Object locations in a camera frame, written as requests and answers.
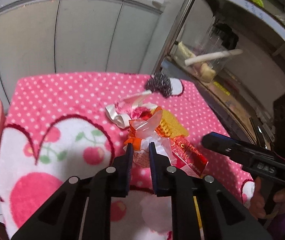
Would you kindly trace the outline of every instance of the green leaf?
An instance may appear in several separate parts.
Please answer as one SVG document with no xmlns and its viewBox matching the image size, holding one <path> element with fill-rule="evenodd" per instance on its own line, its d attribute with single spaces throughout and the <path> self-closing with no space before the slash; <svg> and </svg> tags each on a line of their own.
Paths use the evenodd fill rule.
<svg viewBox="0 0 285 240">
<path fill-rule="evenodd" d="M 78 133 L 78 135 L 76 136 L 76 142 L 80 141 L 83 137 L 84 137 L 84 132 Z"/>
<path fill-rule="evenodd" d="M 43 163 L 43 164 L 48 164 L 51 162 L 50 158 L 47 155 L 41 155 L 39 157 L 39 160 Z"/>
<path fill-rule="evenodd" d="M 67 153 L 68 153 L 67 151 L 62 151 L 62 152 L 58 153 L 57 154 L 58 161 L 64 160 L 67 156 Z"/>
<path fill-rule="evenodd" d="M 102 135 L 103 135 L 103 132 L 100 131 L 100 130 L 93 130 L 93 131 L 91 131 L 91 134 L 92 134 L 93 136 L 102 136 Z"/>
</svg>

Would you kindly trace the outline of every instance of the human hand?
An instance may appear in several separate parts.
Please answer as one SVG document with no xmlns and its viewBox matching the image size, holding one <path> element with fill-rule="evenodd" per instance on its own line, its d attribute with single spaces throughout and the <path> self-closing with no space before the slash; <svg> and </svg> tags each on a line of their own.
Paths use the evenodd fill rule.
<svg viewBox="0 0 285 240">
<path fill-rule="evenodd" d="M 250 200 L 249 212 L 256 218 L 264 218 L 266 216 L 266 212 L 264 210 L 265 200 L 260 194 L 261 189 L 261 179 L 257 177 L 255 180 L 255 191 L 253 193 L 253 197 Z M 279 203 L 279 214 L 285 213 L 285 188 L 279 190 L 273 197 L 275 203 Z"/>
</svg>

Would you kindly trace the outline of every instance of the pink polka dot towel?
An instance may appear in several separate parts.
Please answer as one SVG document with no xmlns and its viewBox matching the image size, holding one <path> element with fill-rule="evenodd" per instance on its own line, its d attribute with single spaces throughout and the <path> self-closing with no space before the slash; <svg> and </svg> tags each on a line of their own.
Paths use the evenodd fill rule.
<svg viewBox="0 0 285 240">
<path fill-rule="evenodd" d="M 124 153 L 128 131 L 113 124 L 105 107 L 144 91 L 150 76 L 118 73 L 71 73 L 18 81 L 0 146 L 0 198 L 9 237 L 70 176 L 94 176 Z M 174 114 L 189 131 L 209 163 L 204 171 L 218 179 L 239 201 L 250 175 L 227 157 L 202 149 L 199 142 L 215 131 L 227 135 L 191 82 L 181 81 L 178 96 L 151 94 L 146 103 Z M 112 200 L 111 239 L 163 239 L 142 217 L 140 202 L 152 193 L 150 168 L 133 164 L 134 191 Z"/>
</svg>

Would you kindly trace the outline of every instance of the purple sleeve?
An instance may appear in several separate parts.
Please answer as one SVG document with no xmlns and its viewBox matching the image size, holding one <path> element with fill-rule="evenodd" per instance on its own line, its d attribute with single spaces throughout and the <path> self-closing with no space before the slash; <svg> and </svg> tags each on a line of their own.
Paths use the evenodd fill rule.
<svg viewBox="0 0 285 240">
<path fill-rule="evenodd" d="M 267 230 L 274 240 L 281 240 L 285 234 L 285 213 L 276 216 L 270 223 Z"/>
</svg>

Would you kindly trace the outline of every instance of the crumpled plastic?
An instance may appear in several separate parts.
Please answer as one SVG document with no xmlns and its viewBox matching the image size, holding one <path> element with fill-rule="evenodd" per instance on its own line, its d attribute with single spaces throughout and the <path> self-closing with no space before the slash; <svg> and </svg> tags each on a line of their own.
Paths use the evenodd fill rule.
<svg viewBox="0 0 285 240">
<path fill-rule="evenodd" d="M 134 111 L 138 107 L 144 107 L 147 109 L 153 109 L 157 106 L 154 104 L 143 104 L 143 101 L 151 95 L 150 90 L 146 90 L 142 93 L 128 96 L 117 101 L 113 105 L 106 106 L 107 117 L 116 124 L 119 128 L 125 129 L 129 127 L 129 121 L 131 117 L 129 115 L 130 111 Z"/>
<path fill-rule="evenodd" d="M 125 141 L 125 145 L 132 143 L 133 145 L 133 161 L 144 168 L 149 165 L 149 144 L 155 143 L 158 154 L 167 156 L 171 164 L 176 164 L 177 159 L 172 154 L 171 143 L 169 138 L 161 137 L 155 131 L 159 126 L 163 110 L 160 106 L 156 108 L 153 115 L 148 120 L 130 120 L 129 138 Z"/>
</svg>

